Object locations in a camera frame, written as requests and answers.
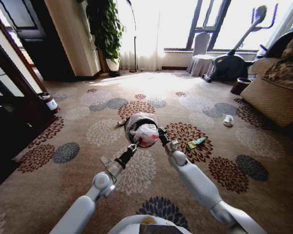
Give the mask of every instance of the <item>floor lamp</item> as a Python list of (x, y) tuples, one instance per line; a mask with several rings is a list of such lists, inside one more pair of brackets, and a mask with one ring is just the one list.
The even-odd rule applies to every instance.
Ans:
[(131, 2), (130, 2), (130, 0), (126, 0), (127, 1), (127, 3), (130, 5), (130, 8), (131, 8), (131, 11), (132, 11), (132, 15), (133, 15), (133, 20), (134, 20), (134, 22), (135, 22), (135, 36), (134, 36), (134, 47), (135, 47), (135, 68), (134, 69), (130, 69), (129, 71), (130, 72), (137, 72), (137, 60), (136, 60), (136, 38), (137, 38), (137, 26), (136, 26), (136, 19), (135, 19), (135, 14), (133, 13), (133, 9), (132, 9), (132, 5), (131, 5)]

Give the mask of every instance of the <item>window sill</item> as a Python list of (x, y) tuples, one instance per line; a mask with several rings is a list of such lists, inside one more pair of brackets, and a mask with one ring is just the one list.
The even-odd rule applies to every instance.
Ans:
[[(164, 50), (165, 53), (186, 53), (186, 54), (192, 54), (193, 51), (180, 51), (180, 50)], [(227, 51), (207, 51), (207, 54), (225, 54)], [(237, 54), (243, 54), (243, 55), (256, 55), (257, 52), (253, 51), (237, 51)]]

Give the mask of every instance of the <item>elliptical machine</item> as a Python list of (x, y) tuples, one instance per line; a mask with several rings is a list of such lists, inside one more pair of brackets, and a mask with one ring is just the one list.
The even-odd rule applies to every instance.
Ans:
[(256, 27), (259, 23), (261, 23), (265, 19), (266, 12), (267, 12), (266, 6), (263, 5), (258, 7), (256, 10), (256, 13), (254, 13), (255, 10), (253, 9), (252, 25), (250, 26), (250, 28), (243, 35), (243, 37), (238, 41), (238, 43), (235, 45), (235, 47), (232, 50), (230, 50), (227, 54), (217, 56), (212, 60), (212, 64), (214, 66), (213, 72), (209, 77), (204, 75), (203, 78), (207, 82), (211, 82), (212, 80), (216, 80), (216, 79), (236, 80), (237, 78), (247, 78), (248, 67), (251, 66), (253, 62), (244, 61), (244, 59), (241, 56), (236, 55), (235, 52), (250, 32), (271, 28), (273, 26), (277, 8), (278, 8), (278, 4), (274, 8), (272, 24), (269, 27)]

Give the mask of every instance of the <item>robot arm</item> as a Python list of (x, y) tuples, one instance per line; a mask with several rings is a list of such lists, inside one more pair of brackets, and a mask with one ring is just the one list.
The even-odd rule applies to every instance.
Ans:
[(178, 141), (170, 141), (164, 128), (159, 128), (159, 134), (170, 164), (198, 203), (207, 208), (219, 222), (235, 224), (231, 230), (233, 233), (266, 233), (248, 214), (222, 200), (215, 184), (184, 153), (178, 151)]
[(105, 157), (100, 158), (107, 173), (100, 172), (95, 175), (90, 190), (73, 203), (51, 230), (51, 234), (79, 234), (83, 231), (95, 211), (96, 201), (102, 196), (108, 198), (115, 192), (115, 187), (121, 181), (120, 173), (136, 152), (139, 143), (138, 141), (129, 145), (127, 151), (112, 163)]

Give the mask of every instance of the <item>white chair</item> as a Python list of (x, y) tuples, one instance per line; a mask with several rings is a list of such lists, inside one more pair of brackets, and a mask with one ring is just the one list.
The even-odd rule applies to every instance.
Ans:
[(195, 37), (193, 55), (190, 64), (187, 68), (187, 72), (191, 73), (191, 76), (197, 77), (203, 74), (209, 75), (212, 72), (213, 56), (206, 54), (207, 46), (209, 44), (209, 35), (206, 32), (199, 33)]

